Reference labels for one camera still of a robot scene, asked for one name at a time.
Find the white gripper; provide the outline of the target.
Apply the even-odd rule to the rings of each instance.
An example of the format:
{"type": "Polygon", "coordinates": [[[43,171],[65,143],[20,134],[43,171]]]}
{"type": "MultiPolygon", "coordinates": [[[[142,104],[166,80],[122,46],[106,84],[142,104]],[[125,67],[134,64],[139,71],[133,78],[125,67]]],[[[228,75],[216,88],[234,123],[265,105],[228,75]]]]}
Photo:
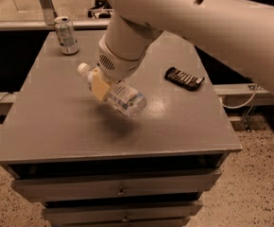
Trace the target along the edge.
{"type": "Polygon", "coordinates": [[[141,60],[125,60],[115,56],[105,42],[103,36],[95,53],[97,67],[89,74],[89,84],[93,95],[104,101],[115,80],[129,78],[139,67],[141,60]]]}

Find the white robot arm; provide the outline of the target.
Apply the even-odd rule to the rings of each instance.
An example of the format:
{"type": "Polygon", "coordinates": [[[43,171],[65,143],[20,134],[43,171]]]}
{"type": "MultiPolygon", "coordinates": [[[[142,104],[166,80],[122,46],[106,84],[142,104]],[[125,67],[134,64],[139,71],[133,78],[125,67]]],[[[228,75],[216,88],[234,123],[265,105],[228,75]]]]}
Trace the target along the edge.
{"type": "Polygon", "coordinates": [[[96,64],[130,77],[162,32],[174,33],[274,95],[274,7],[249,0],[107,0],[96,64]]]}

